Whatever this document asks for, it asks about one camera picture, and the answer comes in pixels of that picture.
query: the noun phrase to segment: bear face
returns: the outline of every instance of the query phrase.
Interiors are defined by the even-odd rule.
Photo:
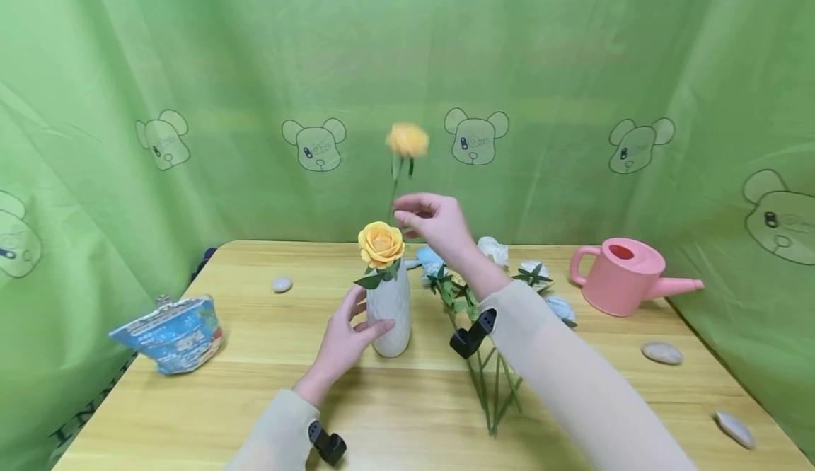
[[[31,273],[42,252],[39,238],[23,223],[23,216],[23,204],[11,194],[0,192],[0,271],[12,278]]]
[[[333,117],[322,127],[303,128],[289,120],[283,123],[283,138],[297,148],[297,161],[306,170],[328,172],[340,166],[337,144],[345,140],[345,125]]]
[[[167,170],[190,158],[190,150],[181,140],[187,133],[187,122],[175,110],[165,110],[158,119],[136,122],[141,147],[150,150],[159,170]]]
[[[445,116],[444,128],[456,135],[451,149],[456,160],[467,165],[487,165],[495,158],[495,140],[509,131],[509,118],[495,112],[487,119],[478,119],[454,108]]]
[[[609,168],[617,174],[645,169],[651,162],[654,146],[671,142],[675,130],[674,122],[665,117],[650,127],[638,127],[630,119],[623,120],[609,135],[609,142],[617,146]]]
[[[756,205],[745,227],[763,249],[777,257],[815,266],[815,197],[790,192],[774,170],[747,178],[744,196]]]

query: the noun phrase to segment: table surface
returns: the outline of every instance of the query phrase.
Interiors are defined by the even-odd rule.
[[[665,300],[644,304],[627,319],[586,303],[565,278],[574,250],[514,246],[510,266],[535,259],[548,267],[553,292],[577,313],[579,335],[640,392],[699,469],[814,469]],[[226,346],[198,371],[170,378],[140,356],[55,470],[221,470],[275,392],[290,388],[311,364],[329,315],[363,272],[355,244],[236,241],[220,247],[186,295],[213,295]],[[323,405],[322,423],[349,446],[342,470],[589,470],[526,385],[519,392],[524,413],[510,409],[498,437],[487,434],[466,363],[447,344],[450,320],[441,301],[422,288],[421,274],[420,268],[409,272],[413,336],[407,351],[385,359],[368,349]],[[278,276],[293,279],[294,288],[274,294]],[[685,363],[671,367],[644,358],[640,347],[653,340],[674,343]],[[745,422],[758,449],[746,450],[719,431],[715,410]],[[306,469],[330,469],[315,454]]]

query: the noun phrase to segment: white vase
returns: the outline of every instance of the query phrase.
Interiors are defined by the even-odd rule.
[[[382,281],[376,289],[368,290],[368,321],[392,319],[396,326],[374,341],[376,352],[386,358],[396,358],[408,348],[411,330],[411,298],[408,268],[399,264],[395,279]]]

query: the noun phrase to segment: snack bag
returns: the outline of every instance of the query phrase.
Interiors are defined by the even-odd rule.
[[[108,333],[158,363],[165,375],[193,371],[218,352],[221,330],[211,296],[169,301],[144,317]]]

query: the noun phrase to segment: bear ear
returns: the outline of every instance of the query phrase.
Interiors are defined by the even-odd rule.
[[[495,128],[495,138],[500,139],[509,131],[509,118],[503,112],[495,112],[487,118],[487,121]]]
[[[772,169],[759,170],[756,174],[747,178],[744,187],[741,188],[744,198],[754,204],[759,203],[761,197],[769,192],[787,191],[787,186],[784,184],[781,175]]]
[[[671,139],[674,138],[674,132],[676,132],[676,127],[674,126],[674,122],[672,122],[667,117],[661,118],[658,122],[655,122],[651,127],[654,128],[654,132],[657,132],[656,140],[654,141],[654,144],[657,146],[667,144],[671,142]]]
[[[447,133],[455,135],[456,129],[466,118],[467,114],[463,113],[460,108],[451,108],[450,112],[447,113],[447,116],[444,117],[444,128],[447,130]]]
[[[300,130],[303,127],[300,124],[297,124],[296,121],[289,121],[283,123],[283,138],[286,139],[286,142],[295,146],[297,145],[297,134],[300,133]]]
[[[146,125],[143,122],[137,121],[136,122],[136,136],[139,137],[139,144],[141,144],[142,148],[150,149],[150,144],[148,144],[148,137],[144,133]]]
[[[621,142],[623,142],[623,137],[628,132],[631,132],[632,129],[636,128],[636,124],[630,119],[623,119],[623,121],[617,123],[617,126],[611,130],[611,134],[609,135],[609,142],[612,145],[618,146]]]
[[[341,143],[345,140],[345,125],[339,119],[327,119],[323,123],[323,128],[326,128],[334,136],[335,143]]]
[[[164,110],[158,115],[158,118],[161,119],[161,121],[172,124],[173,128],[175,128],[175,131],[179,135],[184,135],[187,133],[186,119],[184,119],[183,116],[175,110]]]
[[[0,211],[13,214],[20,220],[25,217],[25,205],[8,192],[0,191]]]

